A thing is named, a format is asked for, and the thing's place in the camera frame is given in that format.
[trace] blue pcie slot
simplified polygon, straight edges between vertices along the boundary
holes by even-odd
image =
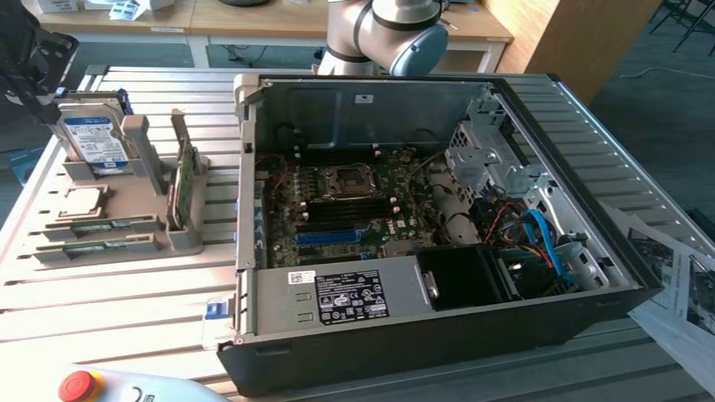
[[[336,245],[340,243],[360,243],[365,229],[338,230],[325,233],[305,233],[296,236],[298,246],[305,245]]]

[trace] blue tab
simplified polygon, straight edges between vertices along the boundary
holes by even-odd
[[[205,315],[202,318],[206,320],[228,318],[228,302],[209,303],[205,307]]]

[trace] desk leg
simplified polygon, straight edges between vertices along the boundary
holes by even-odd
[[[489,43],[489,48],[481,56],[477,73],[493,73],[496,71],[496,66],[501,60],[501,54],[504,53],[504,46],[505,43],[503,42]]]
[[[202,35],[186,36],[186,44],[190,48],[190,58],[193,59],[193,67],[196,69],[209,68],[209,37]]]

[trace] motherboard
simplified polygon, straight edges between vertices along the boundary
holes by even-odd
[[[435,245],[423,218],[432,206],[409,188],[423,161],[411,147],[257,157],[265,267],[397,257]]]

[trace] barcode sticker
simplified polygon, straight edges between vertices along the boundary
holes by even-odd
[[[314,282],[314,271],[288,272],[288,285]]]

